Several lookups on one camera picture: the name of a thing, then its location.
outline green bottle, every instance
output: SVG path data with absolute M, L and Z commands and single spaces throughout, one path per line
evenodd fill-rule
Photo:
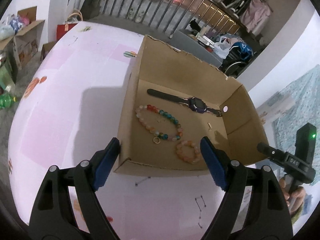
M 9 93 L 0 95 L 0 109 L 9 108 L 17 101 L 16 97 L 11 96 Z

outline teal fabric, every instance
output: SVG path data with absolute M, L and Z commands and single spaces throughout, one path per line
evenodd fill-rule
M 317 127 L 317 136 L 320 135 L 320 66 L 311 69 L 280 93 L 290 94 L 296 104 L 284 116 L 273 122 L 276 146 L 294 154 L 296 132 L 300 127 L 309 122 Z M 315 180 L 311 183 L 314 185 L 320 181 L 320 138 L 316 139 L 312 166 L 316 170 Z

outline silver bolt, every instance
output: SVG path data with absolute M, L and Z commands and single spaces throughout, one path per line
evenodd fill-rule
M 263 169 L 266 171 L 266 172 L 269 172 L 271 171 L 271 168 L 267 165 L 263 166 Z
M 56 166 L 56 165 L 52 165 L 52 166 L 49 168 L 49 171 L 54 172 L 56 169 L 57 169 L 57 166 Z
M 240 163 L 237 160 L 232 160 L 231 165 L 237 167 L 240 165 Z
M 80 166 L 81 167 L 86 167 L 86 166 L 88 166 L 89 165 L 89 161 L 82 161 L 81 163 L 80 163 Z

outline metal railing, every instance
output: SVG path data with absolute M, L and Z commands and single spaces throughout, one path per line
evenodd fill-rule
M 92 0 L 100 15 L 124 18 L 157 29 L 167 36 L 186 29 L 192 19 L 216 34 L 235 33 L 239 21 L 216 0 Z

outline black smartwatch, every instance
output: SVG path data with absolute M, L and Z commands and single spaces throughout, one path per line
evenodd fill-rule
M 182 104 L 188 106 L 192 111 L 203 114 L 203 113 L 211 113 L 218 117 L 221 117 L 221 111 L 208 107 L 204 101 L 200 98 L 191 97 L 191 98 L 181 98 L 174 95 L 166 94 L 154 89 L 148 89 L 147 93 L 153 97 L 161 98 L 164 100 L 168 100 L 174 103 Z

